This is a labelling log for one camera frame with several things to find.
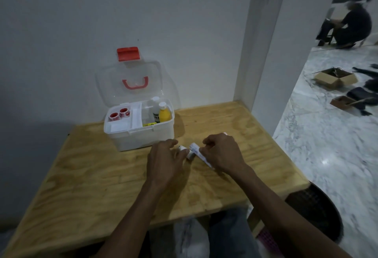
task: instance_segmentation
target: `white plastic box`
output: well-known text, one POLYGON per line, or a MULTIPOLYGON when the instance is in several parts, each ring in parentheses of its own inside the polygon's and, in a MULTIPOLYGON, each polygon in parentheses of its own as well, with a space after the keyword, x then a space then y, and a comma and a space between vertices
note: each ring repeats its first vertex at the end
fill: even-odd
POLYGON ((169 99, 163 95, 163 81, 159 62, 126 61, 102 69, 96 82, 104 102, 109 106, 105 117, 104 132, 111 138, 118 151, 151 146, 160 140, 174 138, 175 113, 169 99), (151 126, 153 123, 153 97, 166 102, 172 119, 151 126), (130 116, 111 122, 110 114, 122 108, 130 116))

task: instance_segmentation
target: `red handle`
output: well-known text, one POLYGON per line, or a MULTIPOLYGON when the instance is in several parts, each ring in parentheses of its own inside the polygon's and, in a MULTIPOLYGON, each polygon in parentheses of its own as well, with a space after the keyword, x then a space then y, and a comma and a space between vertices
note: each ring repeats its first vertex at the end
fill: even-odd
POLYGON ((129 90, 135 90, 135 89, 143 89, 145 87, 147 87, 148 85, 148 76, 146 77, 143 77, 144 78, 144 84, 143 85, 140 85, 140 86, 135 86, 135 87, 130 87, 127 83, 127 80, 122 80, 122 83, 125 85, 125 87, 129 90))

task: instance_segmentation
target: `jeans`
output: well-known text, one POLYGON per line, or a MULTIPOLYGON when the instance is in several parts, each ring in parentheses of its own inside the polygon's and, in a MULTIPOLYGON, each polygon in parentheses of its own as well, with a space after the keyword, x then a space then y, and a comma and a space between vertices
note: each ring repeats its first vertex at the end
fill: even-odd
POLYGON ((212 214, 208 233, 210 258, 261 258, 243 208, 212 214))

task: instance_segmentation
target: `cardboard box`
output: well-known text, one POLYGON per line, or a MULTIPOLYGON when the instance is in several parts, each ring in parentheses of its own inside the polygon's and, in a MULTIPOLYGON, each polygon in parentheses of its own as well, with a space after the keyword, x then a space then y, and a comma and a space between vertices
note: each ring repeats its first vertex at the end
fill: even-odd
POLYGON ((356 103, 356 102, 357 101, 355 99, 349 98, 347 96, 339 96, 332 99, 330 104, 341 110, 347 110, 353 107, 354 105, 353 103, 356 103))
POLYGON ((334 67, 316 73, 314 80, 329 89, 336 89, 358 82, 354 73, 347 72, 342 68, 334 67))

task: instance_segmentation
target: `clear plastic lid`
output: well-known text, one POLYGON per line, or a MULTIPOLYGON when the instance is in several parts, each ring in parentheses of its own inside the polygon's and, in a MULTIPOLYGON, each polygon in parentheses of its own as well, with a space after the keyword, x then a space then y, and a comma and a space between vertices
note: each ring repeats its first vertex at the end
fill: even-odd
POLYGON ((144 101, 163 94, 161 66, 157 61, 124 61, 96 74, 101 97, 108 107, 144 101))

